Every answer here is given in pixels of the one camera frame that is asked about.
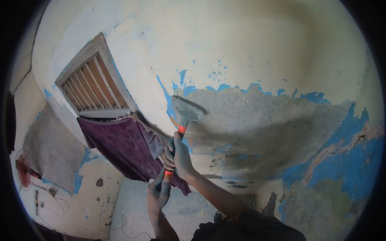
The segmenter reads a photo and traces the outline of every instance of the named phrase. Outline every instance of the black shirt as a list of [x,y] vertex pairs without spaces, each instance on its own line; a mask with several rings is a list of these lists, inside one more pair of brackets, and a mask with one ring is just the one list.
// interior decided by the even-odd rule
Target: black shirt
[[275,217],[267,217],[255,210],[239,214],[239,221],[201,223],[192,241],[305,241],[304,235]]

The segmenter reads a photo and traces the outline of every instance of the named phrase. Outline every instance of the dark stain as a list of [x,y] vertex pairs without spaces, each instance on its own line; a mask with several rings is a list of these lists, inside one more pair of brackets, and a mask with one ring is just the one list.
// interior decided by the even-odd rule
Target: dark stain
[[213,175],[213,174],[202,174],[203,177],[208,179],[222,179],[221,176]]
[[275,202],[276,202],[277,197],[278,196],[274,192],[271,193],[271,197],[269,198],[267,206],[265,206],[265,208],[263,208],[263,211],[261,212],[261,213],[263,213],[263,215],[268,216],[268,217],[274,216]]
[[244,185],[232,185],[232,186],[228,186],[228,187],[246,188],[247,186],[244,186]]
[[99,178],[97,181],[96,181],[96,185],[98,187],[103,187],[103,179],[102,178]]

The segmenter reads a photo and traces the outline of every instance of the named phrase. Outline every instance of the window frame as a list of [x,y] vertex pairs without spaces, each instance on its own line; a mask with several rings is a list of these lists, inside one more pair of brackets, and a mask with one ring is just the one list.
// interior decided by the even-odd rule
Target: window frame
[[[129,109],[106,108],[105,110],[86,110],[86,111],[79,112],[78,109],[73,105],[73,103],[69,100],[69,98],[65,94],[64,89],[62,88],[62,84],[71,75],[73,75],[75,71],[77,71],[80,67],[82,67],[85,63],[93,59],[98,54],[100,55],[103,63],[107,68],[107,71],[109,72],[111,78],[114,81],[114,84],[116,85],[118,91],[122,95]],[[93,40],[87,43],[85,47],[83,47],[75,55],[75,57],[70,61],[70,63],[64,68],[62,73],[60,73],[55,83],[58,86],[58,88],[60,88],[66,101],[71,105],[73,110],[78,115],[90,117],[90,118],[116,118],[119,116],[124,116],[130,112],[138,111],[133,98],[131,97],[129,91],[127,90],[125,84],[123,83],[123,80],[120,77],[118,70],[115,67],[115,64],[113,64],[113,59],[112,59],[110,50],[108,49],[108,46],[106,44],[106,40],[103,33],[100,33],[99,35],[95,36]]]

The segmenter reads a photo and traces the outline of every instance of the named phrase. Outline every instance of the window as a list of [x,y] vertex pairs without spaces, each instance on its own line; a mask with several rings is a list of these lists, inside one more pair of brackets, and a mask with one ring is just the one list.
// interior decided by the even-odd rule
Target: window
[[113,65],[103,34],[96,36],[72,59],[56,84],[79,115],[115,118],[136,111]]

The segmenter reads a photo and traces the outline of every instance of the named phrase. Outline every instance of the orange scraper handle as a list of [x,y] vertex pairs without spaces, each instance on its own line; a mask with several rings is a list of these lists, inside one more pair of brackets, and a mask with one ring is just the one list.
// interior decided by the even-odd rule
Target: orange scraper handle
[[[184,137],[185,131],[186,131],[186,126],[179,125],[177,131],[178,131],[179,136],[181,137],[181,140],[182,140],[182,138]],[[174,156],[175,153],[176,153],[176,149],[174,149],[171,154]],[[166,170],[165,174],[164,174],[164,178],[166,176],[170,176],[171,177],[172,175],[173,175],[172,171]]]

